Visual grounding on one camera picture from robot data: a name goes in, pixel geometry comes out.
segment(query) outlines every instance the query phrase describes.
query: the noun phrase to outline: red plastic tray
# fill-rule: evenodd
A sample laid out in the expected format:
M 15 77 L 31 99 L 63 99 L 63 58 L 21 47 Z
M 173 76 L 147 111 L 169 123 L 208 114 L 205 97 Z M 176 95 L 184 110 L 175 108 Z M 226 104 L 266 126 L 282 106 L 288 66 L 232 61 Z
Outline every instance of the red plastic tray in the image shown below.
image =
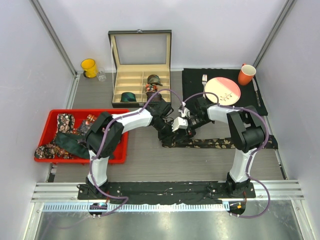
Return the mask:
M 108 112 L 110 114 L 124 114 L 128 113 L 128 109 L 54 109 L 50 111 L 49 116 L 46 120 L 44 130 L 39 142 L 38 146 L 42 146 L 45 144 L 50 143 L 56 134 L 57 131 L 57 116 L 58 114 L 72 114 L 75 118 L 74 128 L 78 128 L 82 121 L 87 119 L 89 114 L 95 115 L 98 117 L 100 113 Z M 113 155 L 114 159 L 110 159 L 110 164 L 123 164 L 126 161 L 127 157 L 127 148 L 128 148 L 128 132 L 125 132 L 122 137 L 121 141 L 116 147 Z M 89 164 L 89 159 L 83 158 L 74 158 L 74 159 L 63 159 L 62 157 L 55 157 L 53 159 L 39 159 L 34 158 L 36 162 L 41 163 L 63 163 L 63 164 Z

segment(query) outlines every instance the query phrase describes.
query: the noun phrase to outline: black placemat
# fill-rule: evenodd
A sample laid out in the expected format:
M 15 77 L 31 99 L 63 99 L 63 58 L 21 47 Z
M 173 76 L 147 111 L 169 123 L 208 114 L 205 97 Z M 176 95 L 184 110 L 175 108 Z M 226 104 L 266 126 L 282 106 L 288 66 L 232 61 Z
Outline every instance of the black placemat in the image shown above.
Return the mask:
M 207 74 L 208 81 L 210 79 L 216 77 L 223 77 L 230 79 L 238 84 L 238 75 L 240 69 L 211 69 L 211 68 L 201 68 L 201 69 L 194 69 L 194 68 L 185 68 L 182 71 L 182 93 L 183 99 L 190 97 L 193 94 L 200 93 L 204 91 L 204 86 L 202 85 L 202 76 L 203 74 Z M 254 89 L 254 84 L 252 81 L 247 84 L 246 86 L 239 85 L 241 90 L 240 99 L 235 103 L 236 107 L 246 107 L 246 106 L 254 106 L 257 110 L 258 114 L 261 116 L 267 116 L 268 112 L 265 106 L 264 101 L 262 100 L 259 87 L 258 87 L 258 94 L 260 99 L 261 107 L 258 106 L 256 92 Z M 190 110 L 194 110 L 194 101 L 197 97 L 190 99 L 186 103 L 186 107 Z

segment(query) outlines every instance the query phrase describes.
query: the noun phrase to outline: green fabric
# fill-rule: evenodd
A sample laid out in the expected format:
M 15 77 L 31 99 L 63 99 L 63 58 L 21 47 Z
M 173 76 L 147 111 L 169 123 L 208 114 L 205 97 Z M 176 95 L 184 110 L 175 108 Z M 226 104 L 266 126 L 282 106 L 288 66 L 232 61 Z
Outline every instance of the green fabric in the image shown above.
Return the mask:
M 65 149 L 68 153 L 83 159 L 90 159 L 89 150 L 78 143 L 78 141 L 82 140 L 84 140 L 84 136 L 58 131 L 54 143 L 60 148 Z
M 127 102 L 136 102 L 136 95 L 132 92 L 123 92 L 121 94 L 121 100 L 120 102 L 124 102 L 124 103 L 127 103 Z

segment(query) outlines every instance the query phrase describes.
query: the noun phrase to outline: pink plate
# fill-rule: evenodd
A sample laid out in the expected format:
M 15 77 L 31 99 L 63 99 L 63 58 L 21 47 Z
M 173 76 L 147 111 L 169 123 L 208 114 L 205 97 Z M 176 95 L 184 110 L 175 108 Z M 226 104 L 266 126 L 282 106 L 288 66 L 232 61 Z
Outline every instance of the pink plate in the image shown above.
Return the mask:
M 225 77 L 215 77 L 210 79 L 204 88 L 207 93 L 217 94 L 219 103 L 225 106 L 234 105 L 241 96 L 239 86 L 232 80 Z M 211 102 L 216 103 L 217 98 L 212 94 L 205 95 Z

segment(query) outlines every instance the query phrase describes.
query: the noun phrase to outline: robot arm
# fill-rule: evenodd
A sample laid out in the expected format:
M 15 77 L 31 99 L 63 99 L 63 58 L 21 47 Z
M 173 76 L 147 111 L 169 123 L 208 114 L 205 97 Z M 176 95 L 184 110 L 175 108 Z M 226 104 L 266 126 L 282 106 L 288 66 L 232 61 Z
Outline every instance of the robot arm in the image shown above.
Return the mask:
M 187 109 L 184 112 L 180 111 L 181 117 L 174 120 L 172 130 L 192 132 L 195 127 L 198 128 L 211 121 L 228 124 L 231 139 L 236 149 L 232 168 L 227 174 L 227 190 L 234 196 L 242 194 L 250 183 L 246 173 L 250 173 L 256 155 L 253 152 L 265 140 L 266 130 L 262 122 L 251 113 L 232 108 L 222 108 L 216 104 L 208 105 L 203 97 L 198 98 L 195 104 L 197 112 L 192 114 Z M 256 111 L 253 106 L 247 108 Z M 252 160 L 249 168 L 246 169 L 250 155 L 252 155 Z
M 158 131 L 158 138 L 161 142 L 172 144 L 193 137 L 196 134 L 196 128 L 210 122 L 220 121 L 229 125 L 231 139 L 236 148 L 233 166 L 227 174 L 227 190 L 231 195 L 242 194 L 250 183 L 246 175 L 249 157 L 255 149 L 262 145 L 266 130 L 256 116 L 234 109 L 221 108 L 215 104 L 207 104 L 203 97 L 197 99 L 196 109 L 197 112 L 191 113 L 185 108 L 184 112 L 180 111 L 181 117 L 171 122 L 166 122 L 165 118 L 173 109 L 164 100 L 154 107 L 146 107 L 141 112 L 141 109 L 135 111 L 137 114 L 134 112 L 114 115 L 104 112 L 101 114 L 86 134 L 91 157 L 96 156 L 99 150 L 104 134 L 103 126 L 106 126 L 113 118 L 122 118 L 111 125 L 103 150 L 99 158 L 92 163 L 92 173 L 98 187 L 107 181 L 109 156 L 116 149 L 123 133 L 139 127 L 153 126 Z M 96 190 L 90 174 L 87 176 L 86 183 L 92 191 Z
M 90 159 L 92 159 L 92 157 L 96 157 L 100 148 L 104 135 L 103 127 L 105 127 L 112 119 L 118 117 L 121 117 L 121 119 L 118 119 L 113 125 L 111 125 L 99 158 L 92 162 L 92 174 L 98 187 L 102 186 L 107 181 L 109 157 L 115 151 L 121 140 L 122 134 L 136 128 L 153 126 L 158 130 L 158 137 L 160 140 L 163 138 L 171 139 L 173 136 L 171 125 L 167 124 L 164 118 L 166 118 L 172 111 L 173 109 L 170 104 L 162 100 L 156 106 L 147 107 L 142 111 L 140 108 L 136 111 L 123 114 L 110 115 L 107 112 L 103 112 L 99 115 L 85 135 Z M 87 175 L 86 183 L 89 185 L 90 189 L 95 192 L 94 183 L 90 173 Z

